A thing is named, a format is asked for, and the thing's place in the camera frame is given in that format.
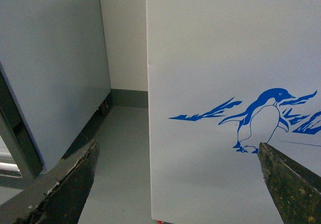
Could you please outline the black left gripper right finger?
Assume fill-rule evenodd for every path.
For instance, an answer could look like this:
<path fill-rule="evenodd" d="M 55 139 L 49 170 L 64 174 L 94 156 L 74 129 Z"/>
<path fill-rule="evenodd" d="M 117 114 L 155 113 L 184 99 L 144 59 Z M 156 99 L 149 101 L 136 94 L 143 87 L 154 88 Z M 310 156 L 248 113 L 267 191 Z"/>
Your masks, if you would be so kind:
<path fill-rule="evenodd" d="M 320 223 L 320 176 L 267 143 L 260 143 L 258 159 L 282 221 Z"/>

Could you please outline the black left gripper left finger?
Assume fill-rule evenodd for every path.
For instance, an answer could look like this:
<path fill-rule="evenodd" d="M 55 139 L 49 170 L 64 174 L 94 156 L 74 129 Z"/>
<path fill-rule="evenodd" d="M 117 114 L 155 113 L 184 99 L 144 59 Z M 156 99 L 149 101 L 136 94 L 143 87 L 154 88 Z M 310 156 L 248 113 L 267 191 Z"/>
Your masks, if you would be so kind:
<path fill-rule="evenodd" d="M 100 149 L 91 140 L 1 205 L 1 223 L 78 223 Z"/>

